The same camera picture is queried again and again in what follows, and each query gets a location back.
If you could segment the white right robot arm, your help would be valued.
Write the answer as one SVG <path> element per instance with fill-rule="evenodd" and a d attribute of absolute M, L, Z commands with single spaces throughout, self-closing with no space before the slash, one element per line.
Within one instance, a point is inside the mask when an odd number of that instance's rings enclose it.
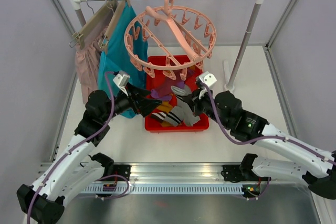
<path fill-rule="evenodd" d="M 256 145 L 286 158 L 279 161 L 246 154 L 239 167 L 243 178 L 297 182 L 320 197 L 335 199 L 335 152 L 300 141 L 261 116 L 244 110 L 241 100 L 229 91 L 213 97 L 210 90 L 196 89 L 191 94 L 179 91 L 176 97 L 186 103 L 194 115 L 204 113 L 217 122 L 232 143 Z"/>

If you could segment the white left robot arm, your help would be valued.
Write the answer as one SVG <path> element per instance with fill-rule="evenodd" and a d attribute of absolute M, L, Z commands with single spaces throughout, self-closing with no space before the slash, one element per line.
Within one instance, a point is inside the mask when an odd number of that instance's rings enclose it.
<path fill-rule="evenodd" d="M 114 176 L 114 161 L 102 153 L 90 157 L 90 162 L 75 172 L 82 160 L 100 144 L 109 131 L 109 122 L 127 110 L 143 117 L 159 105 L 150 99 L 150 92 L 127 84 L 117 96 L 103 90 L 89 94 L 82 120 L 68 146 L 57 156 L 49 168 L 30 186 L 21 185 L 17 198 L 26 222 L 56 223 L 65 207 L 96 180 L 110 180 Z"/>

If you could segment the pink round clip hanger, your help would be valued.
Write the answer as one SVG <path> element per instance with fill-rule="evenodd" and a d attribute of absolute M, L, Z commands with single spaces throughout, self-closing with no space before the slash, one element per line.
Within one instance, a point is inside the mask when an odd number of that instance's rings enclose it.
<path fill-rule="evenodd" d="M 163 63 L 144 61 L 134 54 L 133 43 L 140 31 L 144 42 L 153 42 L 163 52 Z M 187 6 L 175 5 L 174 0 L 164 0 L 162 6 L 147 6 L 124 33 L 130 61 L 138 71 L 154 78 L 155 70 L 160 70 L 172 80 L 176 80 L 175 70 L 180 70 L 181 79 L 186 80 L 189 67 L 202 69 L 203 61 L 212 57 L 216 39 L 216 28 L 207 16 Z"/>

